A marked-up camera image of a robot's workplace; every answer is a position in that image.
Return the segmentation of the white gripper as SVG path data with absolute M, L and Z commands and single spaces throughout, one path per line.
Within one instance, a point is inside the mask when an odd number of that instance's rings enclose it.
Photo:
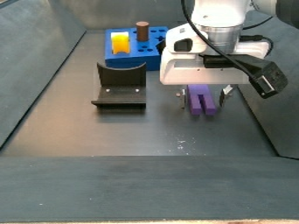
M 268 56 L 270 44 L 266 41 L 240 41 L 242 26 L 209 27 L 198 26 L 202 35 L 226 54 L 248 54 L 264 59 Z M 182 84 L 249 84 L 249 76 L 233 66 L 208 68 L 205 56 L 217 53 L 208 46 L 189 24 L 173 28 L 166 33 L 166 47 L 162 55 L 161 82 L 165 85 Z M 236 90 L 228 85 L 220 94 L 220 105 Z M 188 91 L 184 88 L 176 96 L 180 98 L 181 108 L 188 105 Z

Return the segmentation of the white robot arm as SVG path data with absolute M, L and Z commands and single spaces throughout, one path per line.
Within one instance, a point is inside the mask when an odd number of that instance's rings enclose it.
M 214 114 L 210 84 L 224 84 L 226 100 L 240 84 L 252 84 L 264 98 L 286 88 L 288 78 L 266 56 L 273 44 L 261 36 L 244 36 L 250 11 L 261 11 L 299 29 L 299 0 L 196 0 L 188 23 L 166 33 L 161 82 L 185 85 L 182 100 L 192 112 Z

